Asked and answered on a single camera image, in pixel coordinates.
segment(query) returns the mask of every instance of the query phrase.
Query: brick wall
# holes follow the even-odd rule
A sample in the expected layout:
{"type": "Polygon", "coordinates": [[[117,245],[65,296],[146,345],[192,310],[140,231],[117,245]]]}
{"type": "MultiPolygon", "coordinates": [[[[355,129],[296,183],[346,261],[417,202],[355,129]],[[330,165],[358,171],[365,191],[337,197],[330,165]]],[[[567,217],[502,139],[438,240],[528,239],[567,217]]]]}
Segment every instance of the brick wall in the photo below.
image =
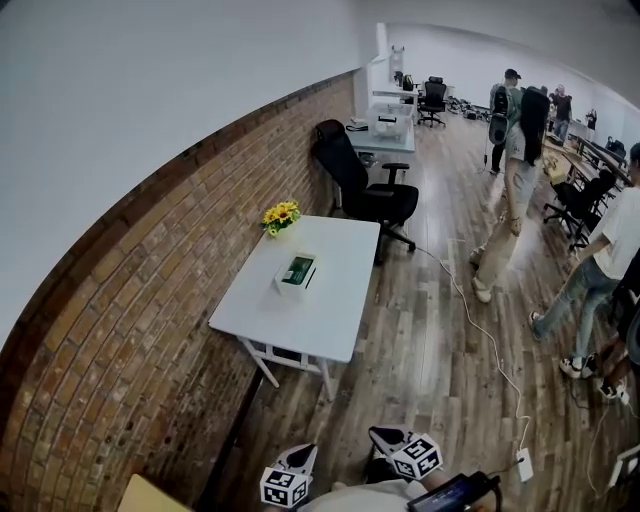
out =
{"type": "Polygon", "coordinates": [[[353,113],[351,74],[236,121],[163,166],[60,260],[0,356],[0,490],[12,510],[114,510],[132,473],[198,498],[255,365],[207,320],[297,199],[326,214],[313,126],[353,113]]]}

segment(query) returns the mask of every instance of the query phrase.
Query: office chair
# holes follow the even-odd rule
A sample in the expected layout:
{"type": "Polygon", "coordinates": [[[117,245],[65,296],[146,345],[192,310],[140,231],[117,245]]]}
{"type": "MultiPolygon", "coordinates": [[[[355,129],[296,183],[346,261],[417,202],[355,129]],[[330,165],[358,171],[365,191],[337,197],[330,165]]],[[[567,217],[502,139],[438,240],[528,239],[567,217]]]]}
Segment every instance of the office chair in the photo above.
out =
{"type": "MultiPolygon", "coordinates": [[[[311,147],[311,154],[340,187],[342,209],[349,217],[380,224],[380,235],[376,248],[376,264],[382,263],[380,241],[382,235],[404,242],[409,251],[416,250],[416,244],[396,233],[393,228],[402,226],[413,215],[418,205],[418,189],[408,185],[374,183],[368,186],[369,176],[356,155],[344,126],[335,119],[322,121],[316,125],[317,141],[311,147]]],[[[384,164],[395,174],[398,169],[408,169],[408,164],[384,164]]]]}
{"type": "Polygon", "coordinates": [[[598,178],[586,183],[582,190],[569,183],[552,185],[558,200],[564,205],[564,208],[558,208],[551,203],[546,203],[544,210],[551,208],[556,213],[545,217],[543,222],[547,224],[551,219],[565,221],[569,229],[567,236],[575,239],[575,242],[570,245],[569,251],[581,246],[585,227],[590,231],[595,229],[595,226],[600,221],[600,216],[597,213],[598,205],[615,183],[615,176],[611,172],[603,170],[600,171],[598,178]]]}
{"type": "Polygon", "coordinates": [[[431,121],[431,128],[433,128],[434,122],[447,127],[447,123],[438,117],[439,112],[444,112],[447,109],[447,104],[444,101],[446,91],[447,85],[442,83],[442,78],[429,77],[429,81],[424,83],[424,95],[418,98],[418,112],[420,113],[418,124],[431,121]]]}

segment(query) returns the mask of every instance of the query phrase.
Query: person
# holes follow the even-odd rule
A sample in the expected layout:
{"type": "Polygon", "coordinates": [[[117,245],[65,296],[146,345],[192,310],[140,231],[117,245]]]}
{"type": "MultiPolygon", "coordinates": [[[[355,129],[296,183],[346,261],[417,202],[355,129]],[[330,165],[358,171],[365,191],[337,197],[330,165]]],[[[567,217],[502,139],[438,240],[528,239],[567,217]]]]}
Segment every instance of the person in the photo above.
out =
{"type": "Polygon", "coordinates": [[[571,96],[565,95],[564,85],[558,85],[556,94],[553,95],[553,104],[556,107],[556,123],[553,133],[562,142],[567,140],[567,130],[571,123],[571,96]]]}
{"type": "MultiPolygon", "coordinates": [[[[375,484],[348,487],[335,482],[331,492],[323,494],[303,505],[300,512],[406,512],[407,503],[448,482],[450,478],[442,470],[436,470],[420,481],[407,483],[395,475],[395,479],[375,484]]],[[[487,494],[468,510],[491,512],[497,510],[493,494],[487,494]]],[[[267,507],[264,512],[282,512],[281,508],[267,507]]]]}
{"type": "Polygon", "coordinates": [[[593,141],[596,133],[596,121],[598,120],[598,113],[595,109],[589,110],[587,113],[587,139],[589,142],[593,141]]]}
{"type": "MultiPolygon", "coordinates": [[[[522,103],[522,92],[518,89],[518,80],[522,77],[515,69],[507,69],[504,72],[504,84],[495,84],[491,88],[489,97],[489,108],[493,112],[493,101],[498,90],[498,87],[504,85],[507,88],[509,95],[509,110],[507,112],[507,134],[511,130],[511,127],[520,119],[520,104],[522,103]]],[[[500,160],[502,159],[502,153],[504,152],[505,143],[496,144],[493,146],[491,153],[491,172],[498,174],[500,172],[500,160]]]]}
{"type": "Polygon", "coordinates": [[[478,300],[491,301],[491,289],[515,248],[529,200],[538,181],[536,161],[542,154],[549,100],[529,87],[522,97],[520,120],[507,134],[505,191],[506,211],[493,227],[487,243],[471,253],[469,262],[478,267],[472,285],[478,300]]]}
{"type": "Polygon", "coordinates": [[[622,354],[623,357],[616,363],[613,369],[602,379],[602,384],[598,390],[607,400],[621,397],[621,391],[625,389],[623,379],[629,372],[640,377],[640,342],[638,340],[638,327],[640,326],[640,302],[635,308],[625,310],[618,332],[611,338],[609,343],[598,352],[590,354],[584,364],[580,376],[587,379],[600,372],[605,363],[614,354],[622,354]]]}
{"type": "Polygon", "coordinates": [[[640,247],[640,143],[631,148],[629,157],[633,186],[624,189],[611,203],[547,312],[529,314],[533,335],[542,340],[560,322],[571,303],[586,292],[575,351],[560,360],[560,369],[574,379],[581,376],[585,366],[595,309],[618,286],[640,247]]]}

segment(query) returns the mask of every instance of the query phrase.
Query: white wall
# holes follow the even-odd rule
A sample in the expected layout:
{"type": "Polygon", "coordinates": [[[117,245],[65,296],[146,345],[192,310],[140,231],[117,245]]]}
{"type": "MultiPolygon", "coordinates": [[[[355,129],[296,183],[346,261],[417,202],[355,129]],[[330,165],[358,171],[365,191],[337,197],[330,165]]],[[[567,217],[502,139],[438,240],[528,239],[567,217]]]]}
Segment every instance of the white wall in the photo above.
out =
{"type": "Polygon", "coordinates": [[[0,11],[0,346],[158,167],[377,52],[355,0],[12,0],[0,11]]]}
{"type": "Polygon", "coordinates": [[[371,22],[431,24],[522,44],[640,106],[640,17],[627,0],[359,0],[371,22]]]}
{"type": "Polygon", "coordinates": [[[574,118],[584,121],[591,108],[592,80],[521,45],[429,25],[389,24],[387,32],[390,45],[404,46],[404,72],[416,83],[441,76],[455,86],[457,98],[488,107],[491,87],[504,78],[507,68],[514,68],[522,75],[520,86],[546,85],[553,92],[563,84],[573,97],[574,118]]]}

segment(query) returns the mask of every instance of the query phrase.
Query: desk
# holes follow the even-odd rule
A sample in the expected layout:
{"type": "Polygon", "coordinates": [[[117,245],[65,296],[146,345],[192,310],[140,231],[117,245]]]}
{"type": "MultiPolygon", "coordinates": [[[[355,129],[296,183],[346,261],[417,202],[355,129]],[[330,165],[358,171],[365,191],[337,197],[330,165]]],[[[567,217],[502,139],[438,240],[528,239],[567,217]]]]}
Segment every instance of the desk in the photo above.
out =
{"type": "MultiPolygon", "coordinates": [[[[416,151],[415,132],[412,124],[409,124],[409,131],[402,143],[393,138],[372,137],[369,130],[363,132],[347,131],[346,133],[353,149],[358,152],[410,154],[416,151]]],[[[393,185],[395,181],[395,170],[389,171],[389,185],[393,185]]]]}
{"type": "Polygon", "coordinates": [[[380,225],[303,215],[293,228],[283,239],[264,234],[209,326],[235,335],[276,388],[264,361],[322,375],[333,400],[327,361],[353,355],[380,225]],[[274,276],[298,251],[316,255],[318,266],[308,296],[292,300],[280,295],[274,276]]]}
{"type": "Polygon", "coordinates": [[[415,89],[413,91],[405,91],[401,88],[378,89],[371,92],[372,96],[382,96],[386,98],[412,98],[413,99],[413,119],[418,120],[418,97],[420,93],[415,89]]]}
{"type": "Polygon", "coordinates": [[[622,162],[618,162],[606,151],[601,150],[600,148],[598,148],[596,145],[589,142],[588,140],[582,139],[582,138],[578,140],[580,143],[578,147],[578,153],[582,155],[584,153],[584,149],[586,148],[588,151],[593,153],[593,155],[596,158],[598,158],[599,160],[602,160],[604,164],[607,166],[607,169],[609,169],[613,174],[615,174],[625,185],[632,185],[629,175],[621,169],[622,162]]]}

